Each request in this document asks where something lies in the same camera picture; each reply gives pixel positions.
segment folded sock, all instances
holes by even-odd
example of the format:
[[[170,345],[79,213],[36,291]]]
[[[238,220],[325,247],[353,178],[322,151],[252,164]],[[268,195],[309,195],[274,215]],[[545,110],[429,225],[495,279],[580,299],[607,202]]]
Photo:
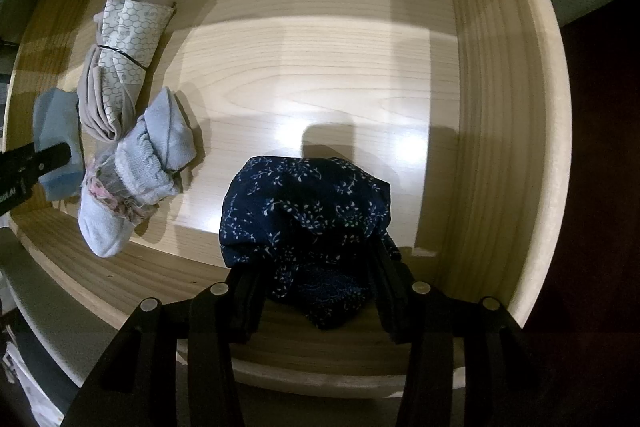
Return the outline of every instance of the folded sock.
[[[82,186],[78,225],[82,237],[98,257],[110,257],[124,248],[135,225],[124,217],[116,216],[89,194]]]
[[[71,159],[65,166],[40,177],[47,201],[78,195],[84,175],[78,96],[74,92],[54,88],[37,97],[33,106],[33,145],[39,152],[60,142],[69,145]]]
[[[107,0],[95,15],[96,44],[78,82],[80,120],[95,139],[117,142],[135,125],[146,68],[173,13],[169,0]]]
[[[78,221],[91,250],[100,257],[118,253],[133,232],[133,221],[148,218],[154,204],[179,193],[174,171],[195,155],[191,129],[164,88],[127,136],[88,169]]]

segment navy blue fabric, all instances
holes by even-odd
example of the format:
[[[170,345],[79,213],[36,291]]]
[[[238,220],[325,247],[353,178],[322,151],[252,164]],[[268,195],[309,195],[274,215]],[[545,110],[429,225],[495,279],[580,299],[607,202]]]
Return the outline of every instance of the navy blue fabric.
[[[228,267],[273,273],[270,298],[293,304],[319,328],[343,324],[369,298],[366,242],[391,220],[388,183],[340,158],[251,158],[222,206],[220,245]]]

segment black strap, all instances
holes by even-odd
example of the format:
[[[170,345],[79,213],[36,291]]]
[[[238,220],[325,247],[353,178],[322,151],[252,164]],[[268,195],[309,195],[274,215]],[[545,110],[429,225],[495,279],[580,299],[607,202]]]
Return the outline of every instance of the black strap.
[[[129,55],[127,55],[124,51],[117,50],[116,48],[111,48],[110,46],[105,46],[104,44],[98,44],[98,47],[102,48],[104,50],[111,50],[112,52],[119,53],[123,57],[128,58],[131,62],[133,62],[135,65],[137,65],[137,67],[142,68],[143,70],[146,71],[146,68],[142,64],[140,64],[135,58],[130,57]]]

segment sock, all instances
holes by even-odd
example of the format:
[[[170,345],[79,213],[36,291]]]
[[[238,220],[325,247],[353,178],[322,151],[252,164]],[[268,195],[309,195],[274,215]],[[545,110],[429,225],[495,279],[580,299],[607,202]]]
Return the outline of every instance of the sock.
[[[132,222],[114,215],[98,203],[86,185],[82,186],[78,225],[82,237],[98,257],[116,255],[125,247],[135,227]]]
[[[151,145],[143,117],[119,143],[115,152],[116,172],[125,188],[141,204],[156,204],[179,189]]]
[[[71,159],[67,165],[40,177],[47,201],[78,195],[84,175],[78,96],[74,92],[54,88],[37,97],[33,106],[33,145],[39,152],[60,142],[68,143]]]
[[[196,156],[193,133],[174,95],[163,87],[145,111],[151,144],[165,171],[179,171]]]

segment light blue sock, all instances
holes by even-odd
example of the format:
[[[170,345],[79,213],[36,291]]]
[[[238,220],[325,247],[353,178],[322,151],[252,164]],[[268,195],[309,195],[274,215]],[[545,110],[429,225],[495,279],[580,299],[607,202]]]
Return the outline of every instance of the light blue sock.
[[[78,95],[54,88],[37,97],[33,106],[33,145],[38,152],[60,142],[69,144],[71,159],[65,166],[40,177],[47,201],[78,195],[84,177]]]

